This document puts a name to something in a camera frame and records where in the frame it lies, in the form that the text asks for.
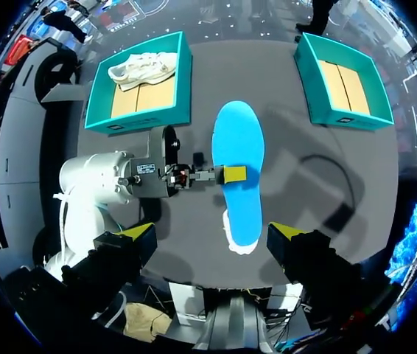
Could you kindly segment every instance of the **person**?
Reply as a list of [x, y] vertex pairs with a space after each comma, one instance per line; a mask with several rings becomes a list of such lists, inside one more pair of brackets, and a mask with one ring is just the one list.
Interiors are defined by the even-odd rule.
[[84, 17], [89, 17], [89, 10], [86, 9], [81, 3], [75, 0], [68, 0], [68, 6], [79, 13], [82, 13]]
[[87, 36], [69, 16], [66, 16], [66, 11], [51, 11], [45, 6], [41, 11], [40, 15], [43, 16], [43, 23], [56, 28], [60, 31], [68, 31], [80, 42], [84, 43], [89, 41], [92, 37]]
[[[333, 8], [338, 0], [312, 0], [313, 18], [310, 24], [296, 24], [295, 28], [300, 33], [311, 33], [313, 35], [322, 35], [328, 24], [329, 11]], [[295, 41], [298, 42], [301, 36], [297, 35]]]

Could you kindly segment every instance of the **gray table surface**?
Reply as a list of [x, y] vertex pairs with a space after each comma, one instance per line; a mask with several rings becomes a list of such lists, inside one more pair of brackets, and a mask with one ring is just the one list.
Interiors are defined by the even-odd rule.
[[[156, 224], [158, 250], [147, 276], [215, 288], [261, 288], [288, 282], [267, 250], [267, 225], [319, 229], [355, 263], [387, 243], [395, 211], [398, 152], [393, 127], [375, 132], [312, 125], [293, 60], [295, 44], [221, 41], [191, 46], [192, 123], [176, 127], [180, 162], [202, 152], [211, 164], [217, 112], [231, 100], [249, 103], [262, 124], [265, 157], [261, 177], [264, 228], [256, 250], [240, 256], [228, 249], [222, 229], [220, 187], [199, 185], [162, 201]], [[128, 149], [146, 153], [147, 131], [106, 136], [80, 123], [77, 155]], [[139, 203], [111, 206], [129, 226]]]

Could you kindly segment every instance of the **teal tray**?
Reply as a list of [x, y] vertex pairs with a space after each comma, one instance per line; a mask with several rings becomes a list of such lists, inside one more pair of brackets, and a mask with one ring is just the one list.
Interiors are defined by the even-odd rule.
[[[294, 54], [300, 73], [310, 121], [315, 124], [376, 130], [393, 125], [393, 115], [379, 71], [371, 57], [342, 43], [304, 33]], [[331, 94], [319, 60], [357, 72], [371, 114], [333, 108]]]
[[[177, 52], [178, 65], [175, 72], [175, 98], [172, 106], [148, 109], [111, 118], [115, 83], [108, 76], [108, 68], [119, 65], [130, 54], [145, 52]], [[162, 35], [132, 46], [102, 61], [92, 84], [85, 129], [112, 134], [153, 128], [159, 125], [190, 123], [192, 53], [183, 32]]]

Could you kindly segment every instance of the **white sole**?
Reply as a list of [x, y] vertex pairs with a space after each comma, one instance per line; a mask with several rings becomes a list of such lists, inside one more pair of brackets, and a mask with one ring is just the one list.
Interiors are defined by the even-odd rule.
[[135, 80], [135, 81], [132, 81], [131, 83], [121, 83], [120, 89], [123, 92], [125, 92], [125, 91], [133, 89], [134, 87], [137, 87], [138, 85], [141, 85], [142, 83], [149, 83], [150, 85], [157, 85], [159, 83], [162, 83], [166, 79], [169, 79], [171, 76], [173, 76], [174, 73], [175, 73], [175, 70], [172, 72], [168, 72], [160, 77], [156, 77], [154, 79], [143, 79], [143, 80]]
[[258, 241], [247, 246], [238, 246], [235, 243], [233, 236], [231, 235], [230, 219], [228, 218], [228, 210], [225, 210], [223, 212], [222, 220], [223, 220], [223, 229], [225, 230], [226, 240], [228, 241], [228, 249], [230, 249], [230, 251], [232, 252], [239, 254], [240, 256], [244, 254], [251, 254], [256, 249], [256, 246], [258, 246]]

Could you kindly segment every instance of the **blue insole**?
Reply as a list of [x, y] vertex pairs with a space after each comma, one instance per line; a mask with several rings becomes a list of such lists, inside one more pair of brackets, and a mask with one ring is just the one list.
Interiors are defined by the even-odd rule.
[[222, 185], [230, 229], [238, 246], [255, 243], [261, 236], [262, 210], [259, 177], [264, 160], [264, 137], [253, 109], [232, 101], [218, 113], [211, 141], [214, 166], [246, 166], [247, 180]]

